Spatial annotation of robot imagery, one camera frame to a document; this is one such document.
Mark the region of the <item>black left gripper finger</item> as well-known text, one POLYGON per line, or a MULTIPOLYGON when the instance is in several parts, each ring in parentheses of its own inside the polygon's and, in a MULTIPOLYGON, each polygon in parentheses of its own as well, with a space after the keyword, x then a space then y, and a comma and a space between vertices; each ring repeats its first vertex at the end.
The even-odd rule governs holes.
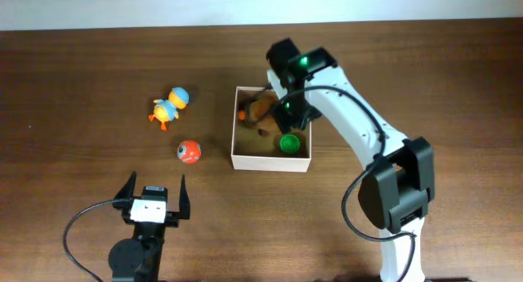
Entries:
POLYGON ((190 219, 190 198, 186 189, 186 178, 181 177, 181 188, 179 194, 179 212, 178 218, 181 220, 190 219))
POLYGON ((136 186, 136 171, 133 171, 114 199, 133 199, 136 186))

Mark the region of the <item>green lattice ball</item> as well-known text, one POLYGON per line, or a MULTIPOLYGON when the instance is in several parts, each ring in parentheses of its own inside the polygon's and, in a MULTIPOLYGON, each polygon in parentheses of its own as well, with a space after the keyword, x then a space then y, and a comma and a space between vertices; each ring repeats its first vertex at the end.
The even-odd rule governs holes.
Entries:
POLYGON ((301 148, 300 138, 291 133, 284 134, 279 140, 279 148, 285 154, 296 154, 301 148))

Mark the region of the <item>brown plush toy with orange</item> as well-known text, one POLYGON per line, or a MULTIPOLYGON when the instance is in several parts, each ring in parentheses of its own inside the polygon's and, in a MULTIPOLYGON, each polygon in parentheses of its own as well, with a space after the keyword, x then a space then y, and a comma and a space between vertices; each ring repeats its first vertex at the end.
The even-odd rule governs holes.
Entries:
POLYGON ((272 94, 261 94, 258 98, 249 104, 251 98, 248 98, 238 108, 238 120, 246 128, 254 129, 262 137, 269 136, 280 132, 279 126, 272 114, 262 119, 259 123, 253 123, 260 119, 271 107, 278 101, 277 97, 272 94))

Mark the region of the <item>red grey toy ball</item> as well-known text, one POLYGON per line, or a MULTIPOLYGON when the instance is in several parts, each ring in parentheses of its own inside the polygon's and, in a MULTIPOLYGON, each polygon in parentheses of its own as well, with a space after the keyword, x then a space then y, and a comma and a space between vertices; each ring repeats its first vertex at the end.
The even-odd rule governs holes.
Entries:
POLYGON ((194 140, 186 140, 177 147, 177 158, 187 164, 197 163, 202 156, 200 144, 194 140))

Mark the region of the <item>yellow blue toy duck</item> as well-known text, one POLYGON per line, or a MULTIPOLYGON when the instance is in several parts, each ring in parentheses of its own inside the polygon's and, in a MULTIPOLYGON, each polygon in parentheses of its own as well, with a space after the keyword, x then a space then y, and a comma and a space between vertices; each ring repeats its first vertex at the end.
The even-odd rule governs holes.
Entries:
POLYGON ((168 123, 179 119, 180 110, 184 110, 190 102, 190 94, 183 87, 174 87, 164 99, 153 100, 153 112, 148 115, 148 120, 159 121, 163 132, 168 130, 168 123))

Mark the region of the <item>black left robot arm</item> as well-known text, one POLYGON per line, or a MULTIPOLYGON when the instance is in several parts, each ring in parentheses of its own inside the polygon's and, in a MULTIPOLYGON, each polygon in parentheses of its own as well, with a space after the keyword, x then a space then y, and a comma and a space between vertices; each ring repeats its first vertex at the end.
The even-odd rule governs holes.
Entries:
POLYGON ((136 173, 114 197, 113 208, 134 226, 133 235, 122 239, 110 250, 108 263, 113 282, 150 282, 159 279, 159 268, 167 228, 177 228, 181 220, 190 219, 190 199, 186 180, 181 179, 179 209, 168 211, 168 189, 146 186, 135 196, 136 173))

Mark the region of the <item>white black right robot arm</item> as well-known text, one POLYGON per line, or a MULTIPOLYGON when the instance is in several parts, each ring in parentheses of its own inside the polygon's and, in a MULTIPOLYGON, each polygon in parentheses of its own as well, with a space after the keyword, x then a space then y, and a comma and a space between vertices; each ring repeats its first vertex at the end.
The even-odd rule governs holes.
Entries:
POLYGON ((342 216, 359 237, 379 243, 381 280, 424 281, 421 230, 435 198, 431 145, 383 119, 324 48, 300 53, 285 39, 270 47, 266 59, 279 98, 270 114, 281 132, 325 117, 360 161, 364 170, 342 197, 342 216))

